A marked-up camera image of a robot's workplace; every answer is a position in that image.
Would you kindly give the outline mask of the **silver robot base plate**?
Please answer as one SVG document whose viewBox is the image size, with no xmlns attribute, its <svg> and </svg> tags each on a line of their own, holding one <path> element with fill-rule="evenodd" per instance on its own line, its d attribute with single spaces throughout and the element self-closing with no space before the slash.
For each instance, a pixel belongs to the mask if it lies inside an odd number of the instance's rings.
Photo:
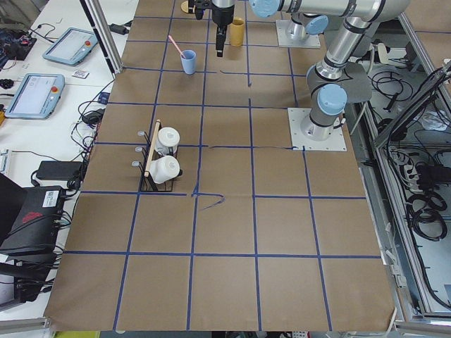
<svg viewBox="0 0 451 338">
<path fill-rule="evenodd" d="M 340 119 L 333 125 L 319 127 L 310 119 L 310 108 L 289 108 L 288 120 L 292 148 L 305 151 L 346 151 Z"/>
</svg>

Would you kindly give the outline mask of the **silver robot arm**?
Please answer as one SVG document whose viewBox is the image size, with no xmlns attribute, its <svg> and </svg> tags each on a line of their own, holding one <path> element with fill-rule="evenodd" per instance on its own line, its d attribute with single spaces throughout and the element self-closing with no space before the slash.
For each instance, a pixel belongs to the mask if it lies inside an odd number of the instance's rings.
<svg viewBox="0 0 451 338">
<path fill-rule="evenodd" d="M 303 26 L 308 35 L 322 33 L 328 25 L 326 15 L 301 11 L 301 1 L 249 1 L 253 13 L 260 18 L 272 16 L 277 11 L 291 14 L 295 25 Z M 210 9 L 212 18 L 217 25 L 216 38 L 225 41 L 228 26 L 233 21 L 235 10 L 234 1 L 188 1 L 188 12 L 194 13 L 196 19 L 201 20 L 204 11 Z"/>
<path fill-rule="evenodd" d="M 329 138 L 336 118 L 349 102 L 340 78 L 366 31 L 373 23 L 397 17 L 408 1 L 250 1 L 255 15 L 267 18 L 278 11 L 292 15 L 314 14 L 343 19 L 335 39 L 322 61 L 307 72 L 312 108 L 300 123 L 302 133 L 311 140 Z"/>
</svg>

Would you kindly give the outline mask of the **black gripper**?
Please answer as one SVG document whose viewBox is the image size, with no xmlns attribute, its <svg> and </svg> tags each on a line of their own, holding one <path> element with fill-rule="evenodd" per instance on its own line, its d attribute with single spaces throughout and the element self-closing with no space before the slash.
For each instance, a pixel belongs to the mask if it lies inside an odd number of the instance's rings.
<svg viewBox="0 0 451 338">
<path fill-rule="evenodd" d="M 201 20 L 204 16 L 204 12 L 211 8 L 210 0 L 188 0 L 187 2 L 188 13 L 194 14 L 197 20 Z"/>
<path fill-rule="evenodd" d="M 216 29 L 216 55 L 218 57 L 223 56 L 223 50 L 226 42 L 226 34 L 229 24 L 233 22 L 235 6 L 229 6 L 225 8 L 212 6 L 212 19 L 217 25 Z"/>
</svg>

